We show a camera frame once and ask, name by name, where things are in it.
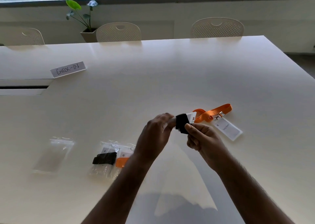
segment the lanyard clip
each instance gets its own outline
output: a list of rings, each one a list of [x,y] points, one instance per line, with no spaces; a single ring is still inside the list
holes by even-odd
[[[222,118],[224,115],[225,115],[225,114],[221,111],[221,112],[217,113],[216,116],[210,115],[210,119],[211,119],[211,120],[218,120],[218,119]]]

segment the table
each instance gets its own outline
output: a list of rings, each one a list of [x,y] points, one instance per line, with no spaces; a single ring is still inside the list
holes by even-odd
[[[314,222],[315,80],[265,37],[0,47],[0,57],[2,83],[87,67],[42,95],[0,97],[0,223],[80,223],[111,183],[88,175],[100,141],[135,144],[156,114],[225,103],[244,132],[220,134],[228,149],[296,223]],[[53,136],[76,144],[57,176],[33,175]],[[243,223],[186,138],[172,132],[127,223]]]

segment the floor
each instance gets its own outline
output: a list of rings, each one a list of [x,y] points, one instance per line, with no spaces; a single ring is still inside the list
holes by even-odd
[[[295,55],[287,54],[303,70],[315,78],[315,55]]]

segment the black strap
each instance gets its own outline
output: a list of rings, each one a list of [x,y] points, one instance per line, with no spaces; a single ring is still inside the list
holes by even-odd
[[[113,165],[116,161],[117,153],[112,152],[112,153],[101,153],[98,154],[94,159],[93,159],[93,164],[110,164]]]
[[[178,129],[182,134],[188,134],[185,129],[185,124],[189,124],[187,114],[179,114],[176,116],[176,129]]]

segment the person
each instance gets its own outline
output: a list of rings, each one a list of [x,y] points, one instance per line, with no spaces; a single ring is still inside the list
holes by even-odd
[[[175,123],[168,123],[172,117],[168,113],[160,114],[147,123],[134,154],[82,224],[126,222],[145,175],[168,142],[175,126]],[[189,133],[188,147],[198,151],[208,166],[217,172],[246,224],[293,224],[231,155],[212,127],[194,123],[186,124],[185,129]]]

